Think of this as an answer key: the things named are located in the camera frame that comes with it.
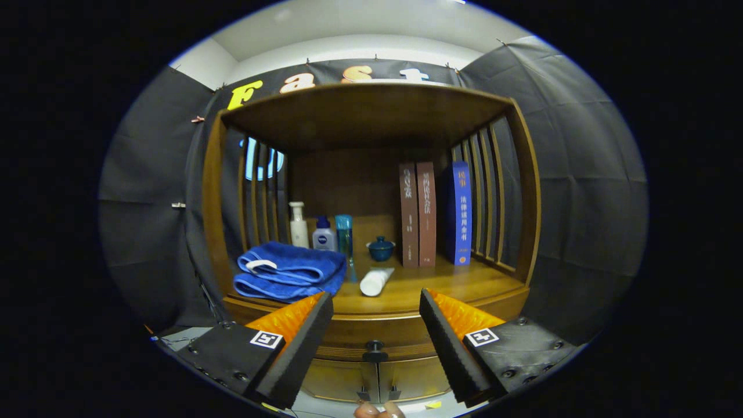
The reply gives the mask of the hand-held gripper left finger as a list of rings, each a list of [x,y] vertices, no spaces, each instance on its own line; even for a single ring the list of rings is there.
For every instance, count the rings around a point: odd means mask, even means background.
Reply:
[[[211,384],[276,408],[292,407],[333,317],[319,292],[247,325],[225,322],[176,349],[174,358]]]

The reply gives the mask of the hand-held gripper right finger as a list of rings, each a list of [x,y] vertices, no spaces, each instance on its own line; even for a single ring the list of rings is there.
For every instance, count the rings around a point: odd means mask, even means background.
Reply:
[[[456,401],[467,407],[520,394],[581,350],[530,318],[504,320],[432,289],[420,292],[419,313]]]

